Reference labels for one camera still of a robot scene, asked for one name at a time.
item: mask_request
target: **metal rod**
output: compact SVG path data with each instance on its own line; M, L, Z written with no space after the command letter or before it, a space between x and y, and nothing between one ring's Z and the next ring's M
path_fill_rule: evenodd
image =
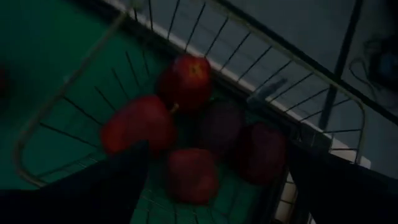
M211 222L216 223L216 220L214 219L213 211L211 208L207 208L208 213L210 214Z
M329 88L323 89L323 90L319 91L318 93L316 93L316 94L310 96L309 98L307 98L307 99L301 101L300 103L297 103L296 105L291 106L290 108L288 108L287 110L285 110L284 113L290 111L291 109L295 108L296 106L299 106L299 105L301 105L301 104L307 102L308 100L311 100L311 99L314 98L314 97L317 97L318 95L320 95L320 94L326 92L328 89L329 89Z
M152 193L153 191L151 189L144 189L145 191L148 191L149 193Z
M124 89L124 87L123 87L123 85L122 85L122 83L121 83L121 81L120 81L120 79L118 77L118 74L116 73L114 68L112 68L112 73L113 73L114 78L118 81L119 86L120 86L120 88L122 89L122 91L124 93L124 96L126 96L127 100L129 100L130 99L129 95L127 95L127 93L126 93L126 91L125 91L125 89Z
M215 38L213 39L212 43L210 44L210 47L207 49L206 53L205 53L205 57L207 57L207 55L209 54L211 48L213 48L214 43L216 42L218 36L220 36L221 31L224 29L224 26L226 25L226 23L228 22L228 17L225 18L223 25L221 25L221 27L218 29L218 32L215 36Z
M47 124L44 124L44 123L41 123L41 122L40 122L39 125L40 125L41 127L43 127L43 128L47 128L47 129L49 129L49 130L51 130L51 131L55 131L56 133L63 134L63 135L65 135L65 136L68 136L68 137L70 137L70 138L72 138L72 139L74 139L74 140L80 141L80 142L82 142L82 143L84 143L84 144L86 144L86 145L89 145L89 146L91 146L91 147L94 147L94 148L96 148L96 149L99 149L99 148L100 148L99 146L96 146L96 145L94 145L94 144L92 144L92 143L90 143L90 142L88 142L88 141L86 141L86 140L84 140L84 139L81 139L81 138L79 138L79 137L76 137L76 136L73 136L73 135L71 135L71 134L68 134L68 133L66 133L65 131L61 131L61 130L59 130L59 129L57 129L57 128L53 128L53 127L51 127L51 126L49 126L49 125L47 125Z
M95 123L97 123L98 125L104 125L103 123L99 122L97 119L95 119L94 117L92 117L92 115L88 114L86 111L84 111L82 108L80 108L78 105L76 105L72 100L70 100L69 98L67 98L66 96L62 97L66 102L70 103L71 105L73 105L78 111L80 111L81 113L83 113L84 115L86 115L86 117L88 117L89 119L91 119L92 121L94 121Z
M290 63L292 63L291 60L289 60L284 66L280 67L274 74L272 74L266 81L264 81L261 85L259 85L254 92L256 92L258 89L260 89L261 87L263 87L269 80L271 80L271 78L273 78L274 76L278 75L280 71L282 71L284 68L286 68L288 65L290 65Z
M137 78L136 71L134 71L134 68L132 67L130 55L129 55L128 52L126 52L126 58L127 58L127 61L129 62L129 66L130 66L130 69L131 69L131 73L132 73L132 75L133 75L133 77L134 77L134 80L136 81L136 85L137 85L138 87L140 87L139 82L138 82L138 78Z
M335 139L335 134L332 133L331 134L331 138L330 138L330 144L329 144L328 152L331 152L331 148L333 147L333 140L334 139Z
M93 158L91 158L91 157L89 157L88 159L91 160L91 161L94 161L94 162L98 162L98 160L93 159Z
M143 196L143 195L140 196L140 198L142 198L142 199L147 200L148 202L150 202L150 203L149 203L149 206L152 205L152 204L154 204L154 205L156 205L156 206L162 208L162 209L165 210L165 211L173 212L173 211L169 210L168 208L166 208L165 206L163 206L163 205L161 205L161 204L155 202L154 200L152 200L152 197L151 197L151 198L147 198L146 196ZM189 219L189 220L187 220L187 221L189 221L190 223L194 223L194 221L191 220L191 219Z
M150 212L148 209L144 209L144 208L135 208L134 211L136 211L136 210L140 210L140 211L143 211L143 212L146 212L146 213ZM169 218L166 215L159 215L159 214L156 214L156 215L158 216L158 218L159 217L162 218L162 223L171 223L171 221L169 220Z
M343 101L341 101L341 102L339 102L339 103L335 103L332 107L338 106L338 105L340 105L340 104L342 104L342 103L345 103L345 102L347 102L347 101L349 101L349 100L351 100L351 99L347 99L347 100L343 100ZM320 114L320 113L322 113L323 110L324 110L324 109L322 109L322 110L320 110L320 111L318 111L318 112L316 112L316 113L313 113L313 114L307 116L306 118L301 119L299 122L302 122L302 121L305 120L305 119L309 119L309 118L311 118L312 116L315 116L315 115L317 115L317 114Z
M176 3L175 8L174 8L174 12L173 12L172 22L170 23L169 31L167 32L167 40L169 40L169 38L170 38L170 33L171 33L172 27L174 25L175 15L177 13L177 9L178 9L179 5L180 5L180 0L177 0L177 3Z
M196 208L195 207L192 207L192 213L193 213L193 216L195 217L195 223L199 224L198 215L196 213Z
M361 163L361 158L362 158L362 152L361 150L363 149L363 144L364 144L364 130L366 129L366 113L365 113L365 108L363 107L362 104L358 103L359 108L361 108L362 112L362 119L361 119L361 131L359 132L359 139L358 139L358 144L357 148L358 150L356 151L355 155L355 162L354 164L360 164Z
M261 58L263 58L263 56L265 56L268 53L268 51L270 51L271 48L272 46L269 46L260 56L258 56L258 58L249 66L249 68L246 69L246 71L244 71L243 74L238 78L238 82L243 78L243 76L245 76L250 71L250 69L252 69L253 66L255 66L258 63L258 61L261 60Z
M97 153L97 152L90 153L89 155L85 156L84 158L89 157L89 156L93 156L93 155L95 155L96 153ZM69 162L69 163L67 163L67 164L65 164L65 165L63 165L63 166L61 166L61 167L58 167L58 168L56 168L56 169L54 169L54 170L50 170L50 171L46 171L46 172L43 172L43 173L41 173L41 174L38 174L37 177L38 177L38 178L45 177L46 175L50 175L50 174L53 174L53 173L58 172L58 171L61 171L61 170L64 170L64 171L66 171L66 172L69 172L69 171L65 170L65 168L72 166L73 164L77 163L78 161L80 161L80 160L82 160L82 159L84 159L84 158L74 160L74 161Z
M228 218L229 218L229 216L231 216L231 212L232 212L232 210L233 210L233 208L234 208L236 199L237 199L238 194L239 194L239 188L240 188L241 185L242 185L242 182L238 182L238 183L235 185L235 189L234 189L234 194L233 194L233 196L232 196L231 205L229 206L228 211L227 211L227 214L226 214L226 216L227 216Z
M94 89L102 96L102 98L103 98L104 101L109 105L109 107L112 108L112 110L116 111L115 107L111 104L111 102L109 102L108 99L106 99L106 97L105 97L104 94L101 92L101 90L100 90L97 86L94 86Z
M220 68L219 72L222 71L222 69L228 64L228 62L232 59L232 57L234 57L234 55L236 54L236 52L239 50L239 48L242 46L242 44L246 41L246 39L249 37L250 32L248 32L243 39L241 40L241 42L238 44L238 46L236 46L235 50L232 52L232 54L229 56L229 58L227 59L227 61L224 63L224 65Z
M154 204L156 204L156 202L154 202L152 199L155 197L155 194L154 193L152 193L151 195L150 195L150 199L146 199L147 197L145 197L145 196L140 196L140 198L144 198L144 199L146 199L146 200L148 200L148 201L150 201L151 203L148 203L148 213L147 213L147 218L146 218L146 224L149 224L150 223L150 221L149 221L149 218L150 218L150 211L152 210L152 206L153 206L153 203Z
M309 73L307 76L305 76L304 78L300 79L297 83L294 83L293 85L291 85L290 87L288 87L286 90L282 91L281 93L279 93L277 96L275 96L272 100L270 100L269 102L272 102L274 100L276 100L278 97L282 96L284 93L288 92L289 90L291 90L292 88L294 88L295 86L297 86L298 84L302 83L304 80L306 80L308 77L312 76L313 72Z
M346 61L349 53L349 48L351 47L351 43L353 41L353 37L355 34L355 29L357 26L357 23L359 21L359 17L361 14L361 8L363 5L363 0L356 0L354 8L351 13L351 17L349 19L349 24L344 36L343 44L341 45L340 48L340 53L336 62L336 67L334 70L334 76L335 78L341 79L341 76L343 75L344 68L346 67ZM332 103L336 100L336 95L337 95L337 89L333 86L330 85L329 92L326 96L325 104L324 104L324 110L323 113L319 119L318 126L320 129L325 129L328 126L331 110L332 110Z
M152 18L152 1L151 0L148 0L148 5L149 5L150 29L151 29L151 31L154 31L154 20Z
M136 8L133 8L133 10L134 10L134 18L135 18L136 21L138 22L137 10L136 10Z
M338 130L338 131L323 131L322 134L326 133L344 133L344 132L352 132L352 131L360 131L361 129L346 129L346 130Z
M86 168L87 166L82 164L81 162L77 162L78 165L82 166L83 168Z
M293 205L293 202L288 202L288 201L283 200L283 199L280 199L280 201L281 201L281 202L284 202L284 203L287 203L287 204L289 204L289 205Z
M204 2L203 5L202 5L202 7L201 7L201 9L200 9L199 16L197 17L197 20L195 21L195 25L193 25L193 29L192 29L192 31L191 31L191 34L189 35L189 38L188 38L187 44L186 44L186 46L185 46L184 52L187 52L187 48L188 48L189 42L190 42L191 39L192 39L192 36L193 36L193 33L195 32L195 29L197 28L197 25L198 25L198 23L199 23L201 14L203 13L203 10L205 9L205 6L206 6L206 3Z

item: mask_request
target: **wire basket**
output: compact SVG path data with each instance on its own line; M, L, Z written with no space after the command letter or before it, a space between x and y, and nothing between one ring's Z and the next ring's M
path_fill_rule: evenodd
M361 162L363 103L330 74L312 66L272 31L225 1L176 0L167 7L162 2L79 1L87 9L86 19L80 22L98 26L104 35L19 136L14 162L23 179L41 187L104 159L99 128L128 100L153 93L157 75L185 53L210 61L213 97L242 105L248 123L266 122L309 147L334 154L349 152L348 159ZM264 99L261 108L247 108L251 94L281 78L287 84ZM341 93L334 110L345 110L347 103L358 105L357 127L320 129L314 125L330 85ZM184 117L176 117L176 122L178 143L186 146L192 123ZM340 133L354 136L341 139ZM295 206L297 193L287 167L270 186L258 187L220 165L220 192L209 207L173 203L157 187L153 177L158 171L154 162L133 223L265 223L275 218L289 222Z

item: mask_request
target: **cable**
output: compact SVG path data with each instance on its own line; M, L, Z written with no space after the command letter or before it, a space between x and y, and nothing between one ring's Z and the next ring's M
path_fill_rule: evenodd
M364 80L364 79L362 79L362 78L359 78L359 77L354 73L354 71L353 71L353 65L355 65L355 64L357 64L357 63L360 63L360 64L362 65L362 69L364 70L366 80ZM390 110L398 108L398 102L397 102L397 103L394 103L393 105L382 105L382 104L380 104L379 98L378 98L378 96L377 96L377 94L376 94L376 90L377 90L379 93L381 93L382 88L379 87L379 86L377 86L375 83L372 83L371 81L368 80L368 70L366 69L366 64L365 64L365 61L364 61L363 58L359 58L359 57L358 57L358 58L354 58L354 59L349 63L349 65L348 65L348 70L351 72L352 76L355 77L355 79L357 79L357 80L360 81L361 83L365 84L365 85L370 89L371 94L372 94L372 97L373 97L374 101L375 101L377 104L381 105L381 106L384 107L385 109L390 109Z
M382 39L380 37L373 37L363 43L363 54L369 58L374 52L381 51Z

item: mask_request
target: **red apple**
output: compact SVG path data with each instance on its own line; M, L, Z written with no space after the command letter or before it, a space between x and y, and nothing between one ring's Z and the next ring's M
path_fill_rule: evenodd
M153 156L172 147L177 129L163 102L155 95L130 101L101 129L101 141L108 154L148 140Z
M285 164L286 138L278 130L258 122L243 129L232 155L232 165L246 181L267 185Z
M168 106L178 104L181 112L195 111L211 96L210 72L207 59L183 55L160 75L157 94Z
M169 194L179 202L206 205L218 191L212 154L204 149L180 149L167 161Z

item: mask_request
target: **fruit basket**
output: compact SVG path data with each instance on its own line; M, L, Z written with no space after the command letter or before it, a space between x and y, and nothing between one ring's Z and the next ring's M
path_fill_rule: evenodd
M31 184L42 187L104 159L99 136L102 125L129 100L154 93L157 77L180 54L209 60L214 85L211 99L240 105L245 109L247 123L262 121L308 147L317 146L331 153L353 151L352 161L360 163L365 125L361 100L326 75L327 71L314 67L255 20L243 19L241 11L224 1L177 0L167 14L166 24L157 14L164 6L160 1L90 0L77 4L104 34L29 121L16 142L14 162L19 175ZM186 11L188 17L181 18L181 11ZM203 28L217 24L213 19L206 20L210 14L221 22L207 34ZM185 27L187 24L179 24L181 19L192 22ZM230 49L221 41L223 36L230 36L225 34L228 29L236 34L233 38L239 39L227 44ZM210 41L204 44L198 35L210 35ZM253 42L260 50L256 56L245 52L245 45ZM273 61L270 57L282 59ZM271 91L272 84L280 78L286 84ZM357 127L321 130L314 125L313 119L323 110L317 105L323 104L330 85L341 93L333 105L337 110L347 102L358 105L361 116ZM264 103L249 107L248 99L261 90L270 90L261 99ZM175 122L178 146L190 146L193 121L176 115ZM341 147L335 133L357 133L351 139L354 146ZM150 166L132 223L288 222L294 210L297 193L288 167L272 184L259 187L241 180L227 165L220 164L218 195L204 207L173 203L160 187L160 165L153 162Z

